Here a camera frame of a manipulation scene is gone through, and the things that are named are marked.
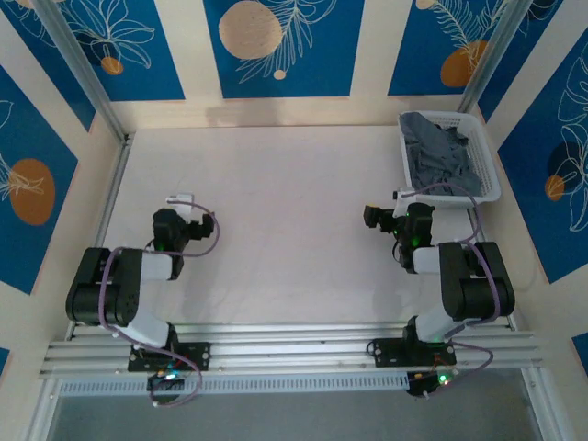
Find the white perforated plastic basket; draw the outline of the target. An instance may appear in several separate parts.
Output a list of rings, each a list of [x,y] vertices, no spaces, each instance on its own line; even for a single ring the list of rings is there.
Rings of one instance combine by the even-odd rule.
[[[468,153],[472,161],[473,169],[481,180],[481,195],[471,196],[462,188],[459,190],[465,193],[465,196],[438,196],[425,194],[425,188],[414,189],[409,171],[409,165],[406,154],[406,145],[404,135],[400,128],[400,116],[408,112],[418,112],[434,124],[438,124],[443,129],[455,127],[461,135],[469,139]],[[483,133],[482,125],[478,119],[466,113],[447,112],[447,111],[405,111],[398,117],[401,141],[401,157],[406,179],[406,186],[415,190],[415,199],[419,202],[432,205],[438,209],[469,209],[475,203],[494,202],[500,198],[501,188],[498,182],[492,155],[486,138]]]

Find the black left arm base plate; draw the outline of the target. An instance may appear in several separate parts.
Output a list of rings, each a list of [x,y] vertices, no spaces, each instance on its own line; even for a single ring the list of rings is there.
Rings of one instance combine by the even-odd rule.
[[[211,344],[208,342],[178,343],[169,347],[169,350],[194,362],[200,370],[207,371],[210,362],[210,347]],[[145,349],[131,349],[128,362],[129,372],[155,372],[165,369],[184,372],[190,371],[191,367],[186,362],[167,355]]]

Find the blue floral wall panel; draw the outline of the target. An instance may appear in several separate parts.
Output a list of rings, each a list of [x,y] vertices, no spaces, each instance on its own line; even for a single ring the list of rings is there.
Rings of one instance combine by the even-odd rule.
[[[77,165],[0,65],[0,282],[33,292]]]
[[[579,40],[499,149],[549,282],[588,263],[588,40]]]
[[[113,102],[183,100],[154,0],[52,0]],[[0,0],[2,11],[58,89],[79,84],[29,0]]]
[[[203,0],[225,99],[349,96],[365,0]]]
[[[458,94],[511,0],[413,0],[389,96]]]

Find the aluminium mounting rail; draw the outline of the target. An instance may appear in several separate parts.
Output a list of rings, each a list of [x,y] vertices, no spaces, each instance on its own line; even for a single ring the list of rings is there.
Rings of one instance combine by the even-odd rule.
[[[366,347],[375,338],[401,336],[399,322],[360,324],[179,324],[182,342],[209,342],[208,372],[221,375],[372,371]],[[493,368],[531,368],[544,360],[542,342],[504,319],[454,338],[458,366],[471,369],[494,354]],[[66,341],[49,344],[43,379],[124,374],[130,346],[97,327],[77,325]]]

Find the aluminium frame post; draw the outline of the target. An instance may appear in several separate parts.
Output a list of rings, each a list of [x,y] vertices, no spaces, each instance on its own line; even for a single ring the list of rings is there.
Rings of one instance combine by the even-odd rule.
[[[524,20],[533,0],[509,0],[459,102],[457,112],[469,113],[479,101],[498,64]]]
[[[127,133],[110,104],[106,90],[59,7],[52,0],[30,0],[30,3],[87,98],[106,122],[114,137],[124,144]]]

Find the grey t-shirt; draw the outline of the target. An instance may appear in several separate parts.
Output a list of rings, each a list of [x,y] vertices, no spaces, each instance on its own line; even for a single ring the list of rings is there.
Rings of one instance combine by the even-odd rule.
[[[469,139],[455,127],[443,129],[418,112],[400,116],[414,189],[425,194],[473,197],[481,195],[481,180],[469,158]]]

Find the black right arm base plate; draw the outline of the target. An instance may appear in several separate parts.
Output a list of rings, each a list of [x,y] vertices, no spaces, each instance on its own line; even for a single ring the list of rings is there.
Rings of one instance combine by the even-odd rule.
[[[445,343],[408,342],[401,338],[378,338],[368,344],[377,368],[433,368],[455,366],[453,346]]]

